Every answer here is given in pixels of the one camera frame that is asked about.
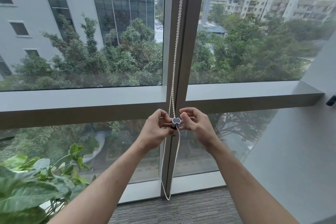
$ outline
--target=white cord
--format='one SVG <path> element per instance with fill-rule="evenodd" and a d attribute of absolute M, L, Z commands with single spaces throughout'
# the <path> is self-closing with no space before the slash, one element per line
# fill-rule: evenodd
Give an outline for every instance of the white cord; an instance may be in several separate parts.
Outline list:
<path fill-rule="evenodd" d="M 168 111 L 168 116 L 170 117 L 170 108 L 173 108 L 173 117 L 175 118 L 175 107 L 174 107 L 174 79 L 175 79 L 175 64 L 176 64 L 176 53 L 177 53 L 177 44 L 179 42 L 179 33 L 180 33 L 180 22 L 181 22 L 181 13 L 182 13 L 182 2 L 183 0 L 180 0 L 180 5 L 178 7 L 178 17 L 177 17 L 177 30 L 176 30 L 176 40 L 175 40 L 175 52 L 174 52 L 174 66 L 173 66 L 173 80 L 171 83 L 171 92 L 170 92 L 170 100 L 169 100 L 169 111 Z M 180 148 L 180 138 L 181 138 L 181 133 L 179 128 L 177 128 L 178 131 L 178 144 L 177 144 L 177 150 L 176 150 L 176 156 L 175 156 L 175 161 L 174 161 L 174 167 L 173 167 L 173 176 L 174 176 L 174 170 L 175 170 L 175 165 L 176 165 L 176 160 L 177 160 L 177 154 L 179 152 Z M 170 191 L 169 191 L 169 198 L 167 197 L 165 187 L 162 182 L 162 167 L 163 167 L 163 158 L 165 155 L 165 149 L 166 149 L 166 139 L 163 147 L 163 157 L 162 157 L 162 165 L 161 165 L 161 184 L 163 188 L 163 192 L 165 193 L 166 199 L 169 201 L 170 200 L 170 192 L 171 192 L 171 186 L 170 186 Z"/>

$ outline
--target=person's left hand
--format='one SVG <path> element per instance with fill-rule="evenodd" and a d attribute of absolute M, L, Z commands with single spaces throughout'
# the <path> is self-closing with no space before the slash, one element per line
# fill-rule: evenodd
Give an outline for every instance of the person's left hand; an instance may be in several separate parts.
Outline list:
<path fill-rule="evenodd" d="M 157 148 L 167 136 L 172 136 L 176 130 L 170 128 L 172 118 L 166 111 L 157 109 L 146 120 L 136 143 L 145 151 Z"/>

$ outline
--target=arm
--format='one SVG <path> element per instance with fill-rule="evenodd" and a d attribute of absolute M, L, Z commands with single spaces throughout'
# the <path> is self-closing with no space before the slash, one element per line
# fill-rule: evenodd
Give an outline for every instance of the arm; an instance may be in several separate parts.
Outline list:
<path fill-rule="evenodd" d="M 92 184 L 62 209 L 49 224 L 107 223 L 140 160 L 174 133 L 171 118 L 159 109 L 149 116 L 137 140 Z"/>
<path fill-rule="evenodd" d="M 193 131 L 216 160 L 244 224 L 299 223 L 219 140 L 206 114 L 192 107 L 180 112 L 181 129 Z"/>

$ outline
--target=hand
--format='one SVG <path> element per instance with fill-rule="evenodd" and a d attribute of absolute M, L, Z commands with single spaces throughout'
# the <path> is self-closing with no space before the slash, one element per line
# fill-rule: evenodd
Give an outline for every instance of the hand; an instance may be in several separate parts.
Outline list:
<path fill-rule="evenodd" d="M 145 151 L 157 148 L 167 136 L 176 130 L 171 127 L 172 118 L 166 111 L 157 109 L 145 122 L 136 143 Z"/>
<path fill-rule="evenodd" d="M 206 114 L 195 107 L 180 109 L 182 124 L 180 130 L 190 130 L 207 151 L 219 141 Z"/>

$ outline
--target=floor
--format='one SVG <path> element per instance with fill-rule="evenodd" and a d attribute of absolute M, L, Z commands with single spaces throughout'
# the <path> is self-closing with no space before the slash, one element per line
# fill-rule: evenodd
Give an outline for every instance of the floor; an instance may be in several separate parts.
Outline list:
<path fill-rule="evenodd" d="M 241 224 L 227 188 L 209 189 L 117 207 L 109 223 Z"/>

